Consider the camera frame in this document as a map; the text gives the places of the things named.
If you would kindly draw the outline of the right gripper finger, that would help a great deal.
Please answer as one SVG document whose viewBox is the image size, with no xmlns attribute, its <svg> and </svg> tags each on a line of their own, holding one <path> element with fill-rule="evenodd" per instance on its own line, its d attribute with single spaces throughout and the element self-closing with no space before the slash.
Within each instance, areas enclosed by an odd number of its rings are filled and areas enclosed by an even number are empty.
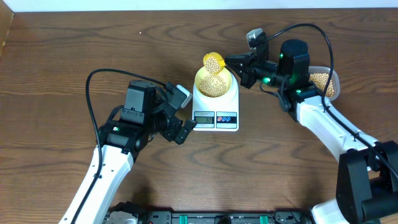
<svg viewBox="0 0 398 224">
<path fill-rule="evenodd" d="M 229 55 L 224 61 L 226 64 L 238 63 L 238 64 L 251 64 L 257 59 L 254 52 L 246 52 L 243 54 Z"/>
<path fill-rule="evenodd" d="M 239 78 L 247 74 L 248 66 L 242 61 L 226 60 L 225 64 L 229 67 Z"/>
</svg>

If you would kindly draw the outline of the yellow measuring scoop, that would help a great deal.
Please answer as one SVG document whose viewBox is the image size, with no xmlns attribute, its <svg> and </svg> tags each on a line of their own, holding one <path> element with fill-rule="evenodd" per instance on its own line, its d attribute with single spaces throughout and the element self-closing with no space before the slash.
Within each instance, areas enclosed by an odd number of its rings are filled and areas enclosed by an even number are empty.
<svg viewBox="0 0 398 224">
<path fill-rule="evenodd" d="M 205 56 L 204 56 L 204 58 L 203 58 L 203 65 L 204 65 L 204 63 L 205 63 L 205 60 L 209 57 L 209 56 L 212 56 L 212 57 L 214 57 L 214 58 L 216 58 L 217 60 L 218 60 L 218 63 L 221 65 L 221 71 L 224 69 L 224 67 L 225 67 L 225 62 L 224 62 L 224 59 L 223 59 L 223 57 L 219 54 L 219 53 L 216 53 L 216 52 L 210 52 L 210 53 L 208 53 L 208 54 L 206 54 Z"/>
</svg>

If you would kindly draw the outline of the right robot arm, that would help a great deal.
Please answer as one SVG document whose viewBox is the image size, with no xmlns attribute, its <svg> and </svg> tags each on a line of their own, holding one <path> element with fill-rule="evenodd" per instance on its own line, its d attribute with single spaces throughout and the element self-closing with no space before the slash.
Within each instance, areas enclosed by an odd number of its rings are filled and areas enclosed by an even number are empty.
<svg viewBox="0 0 398 224">
<path fill-rule="evenodd" d="M 338 161 L 334 199 L 311 209 L 314 223 L 370 223 L 397 213 L 397 143 L 364 134 L 324 97 L 310 73 L 308 45 L 285 41 L 279 62 L 268 59 L 266 41 L 249 41 L 251 51 L 230 55 L 225 64 L 251 88 L 256 82 L 277 88 L 280 107 L 305 126 Z"/>
</svg>

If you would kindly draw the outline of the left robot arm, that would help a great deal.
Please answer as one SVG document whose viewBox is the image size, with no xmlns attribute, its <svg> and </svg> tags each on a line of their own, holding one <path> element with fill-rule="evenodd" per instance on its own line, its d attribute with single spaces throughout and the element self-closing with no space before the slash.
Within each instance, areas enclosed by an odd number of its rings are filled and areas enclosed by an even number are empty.
<svg viewBox="0 0 398 224">
<path fill-rule="evenodd" d="M 90 167 L 61 223 L 102 223 L 121 182 L 156 134 L 178 145 L 185 142 L 196 122 L 175 114 L 191 99 L 181 85 L 131 81 L 125 103 L 98 130 Z"/>
</svg>

